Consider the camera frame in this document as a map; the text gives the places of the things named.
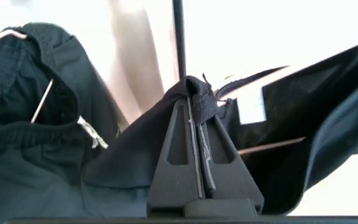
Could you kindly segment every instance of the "white label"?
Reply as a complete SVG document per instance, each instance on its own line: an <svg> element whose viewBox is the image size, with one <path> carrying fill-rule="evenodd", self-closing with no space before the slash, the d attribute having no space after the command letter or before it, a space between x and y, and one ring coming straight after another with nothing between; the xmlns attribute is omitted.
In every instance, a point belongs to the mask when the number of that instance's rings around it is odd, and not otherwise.
<svg viewBox="0 0 358 224"><path fill-rule="evenodd" d="M266 121L264 95L262 89L245 90L237 98L241 124Z"/></svg>

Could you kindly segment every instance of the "dark garment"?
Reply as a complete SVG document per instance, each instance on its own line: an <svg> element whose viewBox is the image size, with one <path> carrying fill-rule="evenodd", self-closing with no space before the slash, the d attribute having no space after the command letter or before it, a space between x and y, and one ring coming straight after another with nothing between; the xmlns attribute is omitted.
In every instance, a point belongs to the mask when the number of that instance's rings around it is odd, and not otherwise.
<svg viewBox="0 0 358 224"><path fill-rule="evenodd" d="M123 132L113 151L90 163L85 181L123 189L148 187L175 102L193 97L195 118L216 112L214 103L198 105L200 95L213 100L206 88L193 77L177 83ZM283 214L297 205L307 188L358 153L358 47L266 86L263 92L267 121L241 126L235 101L221 107L218 115L238 149L306 136L296 145L258 152L246 160L265 197L262 213Z"/></svg>
<svg viewBox="0 0 358 224"><path fill-rule="evenodd" d="M79 115L113 145L112 102L79 41L50 24L28 24L0 39L0 223L17 217L145 216L147 189L86 185L98 154ZM35 124L31 117L53 78Z"/></svg>

